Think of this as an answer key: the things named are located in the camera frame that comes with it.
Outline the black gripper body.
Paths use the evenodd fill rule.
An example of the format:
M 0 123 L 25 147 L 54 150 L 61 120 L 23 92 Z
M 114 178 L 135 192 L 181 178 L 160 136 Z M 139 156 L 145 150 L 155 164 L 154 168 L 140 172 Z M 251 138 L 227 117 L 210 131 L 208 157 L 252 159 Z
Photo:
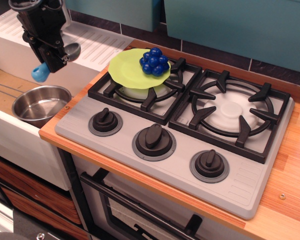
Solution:
M 66 19 L 62 2 L 16 2 L 15 11 L 24 29 L 25 42 L 37 40 L 41 46 L 64 47 L 61 28 Z

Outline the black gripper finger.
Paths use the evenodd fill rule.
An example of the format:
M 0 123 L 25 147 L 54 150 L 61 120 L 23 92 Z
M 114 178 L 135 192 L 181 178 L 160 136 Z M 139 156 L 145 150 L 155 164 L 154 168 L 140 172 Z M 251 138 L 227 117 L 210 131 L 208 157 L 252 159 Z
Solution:
M 64 47 L 54 48 L 42 45 L 39 47 L 39 52 L 51 73 L 56 73 L 67 65 L 68 56 Z
M 29 45 L 30 45 L 32 51 L 34 52 L 35 56 L 38 58 L 38 60 L 41 63 L 44 63 L 45 61 L 40 52 L 41 43 L 39 41 L 37 41 L 36 39 L 33 39 L 33 40 L 30 40 Z

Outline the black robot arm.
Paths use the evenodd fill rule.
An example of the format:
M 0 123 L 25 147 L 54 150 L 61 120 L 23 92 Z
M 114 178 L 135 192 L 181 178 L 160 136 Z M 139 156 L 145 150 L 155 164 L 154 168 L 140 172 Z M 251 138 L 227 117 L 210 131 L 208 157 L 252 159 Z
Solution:
M 51 73 L 67 65 L 61 30 L 67 22 L 62 0 L 10 0 L 23 28 L 23 40 Z

